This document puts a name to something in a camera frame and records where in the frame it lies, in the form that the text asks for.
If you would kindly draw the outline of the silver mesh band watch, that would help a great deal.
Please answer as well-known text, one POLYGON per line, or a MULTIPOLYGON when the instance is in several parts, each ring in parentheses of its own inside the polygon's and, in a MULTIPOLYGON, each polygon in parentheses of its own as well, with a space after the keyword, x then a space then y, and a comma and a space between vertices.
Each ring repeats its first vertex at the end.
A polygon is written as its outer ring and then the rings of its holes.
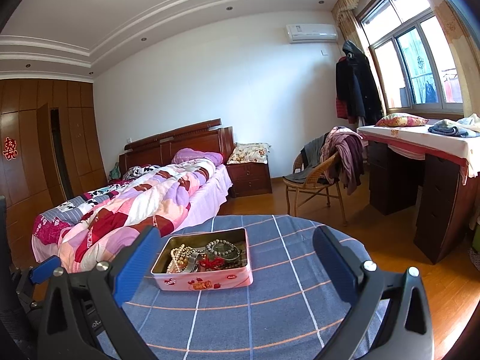
POLYGON ((198 260, 198 257, 200 255, 200 252, 197 251, 197 250, 194 250, 189 258, 188 258, 188 262, 187 262, 187 265, 185 267, 185 270, 184 272, 185 273, 192 273, 192 272, 196 272, 197 271, 197 260, 198 260))

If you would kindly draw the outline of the blue plaid tablecloth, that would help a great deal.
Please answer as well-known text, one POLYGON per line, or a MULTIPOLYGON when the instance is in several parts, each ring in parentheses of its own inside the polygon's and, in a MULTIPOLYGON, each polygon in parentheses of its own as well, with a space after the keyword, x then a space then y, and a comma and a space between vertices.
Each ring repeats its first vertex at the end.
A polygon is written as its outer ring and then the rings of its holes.
POLYGON ((349 311, 312 246, 317 223, 287 215, 227 215, 198 233, 244 228, 253 282, 166 292, 146 276, 123 309, 159 359, 312 359, 349 311))

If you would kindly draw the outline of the wooden wardrobe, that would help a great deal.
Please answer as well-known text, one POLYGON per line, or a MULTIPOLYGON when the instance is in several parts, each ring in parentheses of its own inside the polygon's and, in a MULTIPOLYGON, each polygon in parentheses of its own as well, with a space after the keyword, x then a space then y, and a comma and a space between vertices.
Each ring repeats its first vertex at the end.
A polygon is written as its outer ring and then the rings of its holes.
POLYGON ((1 81, 1 195, 13 247, 30 244, 41 212, 106 183, 90 83, 1 81))

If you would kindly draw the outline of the pink cookie tin box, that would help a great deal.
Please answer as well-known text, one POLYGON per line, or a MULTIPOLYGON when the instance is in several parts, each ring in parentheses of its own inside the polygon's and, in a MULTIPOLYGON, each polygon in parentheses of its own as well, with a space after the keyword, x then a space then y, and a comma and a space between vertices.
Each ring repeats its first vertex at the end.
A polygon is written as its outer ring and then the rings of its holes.
POLYGON ((193 232, 172 236, 151 268, 163 291, 216 291, 247 287, 254 281, 247 230, 193 232), (185 273, 191 253, 197 250, 197 271, 185 273))

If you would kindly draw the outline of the bed with pink quilt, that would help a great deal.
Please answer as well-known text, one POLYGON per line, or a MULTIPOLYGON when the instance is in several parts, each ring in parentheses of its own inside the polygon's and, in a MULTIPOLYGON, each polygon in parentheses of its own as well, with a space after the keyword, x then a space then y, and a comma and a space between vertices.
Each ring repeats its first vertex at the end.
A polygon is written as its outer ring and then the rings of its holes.
POLYGON ((39 214, 38 263, 55 256, 70 273, 111 261, 147 226, 168 236, 216 216, 232 181, 233 129, 214 119, 128 143, 120 179, 39 214))

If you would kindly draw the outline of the dark wooden desk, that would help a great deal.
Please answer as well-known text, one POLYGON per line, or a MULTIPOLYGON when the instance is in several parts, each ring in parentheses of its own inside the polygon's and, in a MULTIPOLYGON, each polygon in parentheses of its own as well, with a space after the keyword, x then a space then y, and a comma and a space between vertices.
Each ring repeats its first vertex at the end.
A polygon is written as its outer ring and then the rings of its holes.
POLYGON ((432 262, 465 235, 479 190, 479 139, 428 126, 359 127, 368 142, 369 203, 384 215, 416 206, 413 243, 432 262))

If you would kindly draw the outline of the wicker chair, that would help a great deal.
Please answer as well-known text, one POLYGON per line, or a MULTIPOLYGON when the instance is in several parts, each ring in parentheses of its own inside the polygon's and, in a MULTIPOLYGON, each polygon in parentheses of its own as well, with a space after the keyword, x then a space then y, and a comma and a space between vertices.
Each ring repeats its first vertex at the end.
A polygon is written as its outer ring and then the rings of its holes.
POLYGON ((314 197, 326 197, 326 205, 331 207, 331 200, 337 199, 343 225, 347 225, 346 211, 343 204, 343 196, 340 190, 338 180, 329 182, 320 182, 323 176, 330 169, 334 169, 340 163, 341 157, 339 153, 335 153, 326 159, 323 163, 315 166, 306 176, 303 182, 291 181, 283 177, 282 181, 286 190, 286 212, 294 217, 299 216, 299 208, 305 203, 310 202, 314 197))

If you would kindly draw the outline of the clothes draped on chair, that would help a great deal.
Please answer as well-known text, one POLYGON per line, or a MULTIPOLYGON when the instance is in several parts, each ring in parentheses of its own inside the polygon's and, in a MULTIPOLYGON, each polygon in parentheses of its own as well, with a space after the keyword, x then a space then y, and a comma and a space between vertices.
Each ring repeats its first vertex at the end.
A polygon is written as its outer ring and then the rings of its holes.
POLYGON ((326 172, 320 182, 341 181, 346 194, 352 195, 361 185, 360 177, 364 174, 362 140, 360 134, 348 127, 333 127, 329 133, 304 146, 295 160, 292 173, 284 177, 287 180, 303 182, 314 167, 339 153, 340 163, 326 172))

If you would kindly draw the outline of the wooden nightstand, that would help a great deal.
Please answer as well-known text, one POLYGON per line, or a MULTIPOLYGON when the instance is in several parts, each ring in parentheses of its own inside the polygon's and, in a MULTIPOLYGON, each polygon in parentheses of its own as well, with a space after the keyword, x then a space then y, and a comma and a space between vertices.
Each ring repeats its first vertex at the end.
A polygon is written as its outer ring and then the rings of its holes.
POLYGON ((272 192, 267 163, 227 164, 226 168, 233 183, 229 189, 230 197, 248 197, 272 192))

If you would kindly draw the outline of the floral pillow on desk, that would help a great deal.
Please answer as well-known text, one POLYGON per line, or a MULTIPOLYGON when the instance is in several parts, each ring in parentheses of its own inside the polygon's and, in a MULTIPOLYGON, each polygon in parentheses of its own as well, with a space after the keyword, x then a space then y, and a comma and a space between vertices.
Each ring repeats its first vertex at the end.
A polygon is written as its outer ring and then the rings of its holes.
POLYGON ((382 117, 375 124, 376 127, 417 127, 428 124, 428 119, 404 112, 396 112, 382 117))

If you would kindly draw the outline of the folded clothes on desk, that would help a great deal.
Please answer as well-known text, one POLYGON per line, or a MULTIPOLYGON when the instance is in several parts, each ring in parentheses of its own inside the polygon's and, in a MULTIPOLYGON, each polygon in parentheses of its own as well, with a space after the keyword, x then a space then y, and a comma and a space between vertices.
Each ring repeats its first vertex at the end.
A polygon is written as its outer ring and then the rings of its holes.
POLYGON ((471 116, 458 119, 457 121, 442 119, 430 126, 428 132, 447 137, 478 137, 480 132, 480 119, 475 113, 471 116))

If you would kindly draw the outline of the hanging dark coats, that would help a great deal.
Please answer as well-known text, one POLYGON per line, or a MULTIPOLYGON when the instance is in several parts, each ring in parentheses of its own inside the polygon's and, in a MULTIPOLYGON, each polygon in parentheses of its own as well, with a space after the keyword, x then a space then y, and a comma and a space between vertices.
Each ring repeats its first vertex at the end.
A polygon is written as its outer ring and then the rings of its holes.
POLYGON ((383 117, 374 75, 366 55, 350 40, 343 43, 344 58, 336 63, 337 99, 351 123, 375 125, 383 117))

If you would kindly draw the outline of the window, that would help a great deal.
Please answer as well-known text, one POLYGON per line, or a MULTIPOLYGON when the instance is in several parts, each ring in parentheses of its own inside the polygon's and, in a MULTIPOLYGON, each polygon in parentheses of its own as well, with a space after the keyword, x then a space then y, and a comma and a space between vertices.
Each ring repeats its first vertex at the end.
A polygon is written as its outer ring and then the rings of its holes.
POLYGON ((456 64, 428 0, 373 0, 360 25, 387 111, 462 113, 456 64))

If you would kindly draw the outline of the white air conditioner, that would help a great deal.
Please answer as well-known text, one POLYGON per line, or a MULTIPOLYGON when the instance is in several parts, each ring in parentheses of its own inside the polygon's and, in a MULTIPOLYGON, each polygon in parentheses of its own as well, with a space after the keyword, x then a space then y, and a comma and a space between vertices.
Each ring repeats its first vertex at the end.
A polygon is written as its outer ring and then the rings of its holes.
POLYGON ((338 40, 336 28, 331 24, 287 24, 286 33, 291 44, 338 40))

